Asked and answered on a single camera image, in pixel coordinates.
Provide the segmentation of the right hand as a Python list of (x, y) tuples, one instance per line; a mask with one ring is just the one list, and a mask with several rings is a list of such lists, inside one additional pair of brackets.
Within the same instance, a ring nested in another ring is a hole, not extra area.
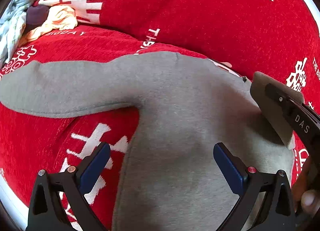
[(291, 190), (295, 211), (297, 211), (300, 204), (305, 213), (315, 216), (319, 210), (319, 192), (308, 188), (308, 173), (311, 165), (312, 158), (309, 156)]

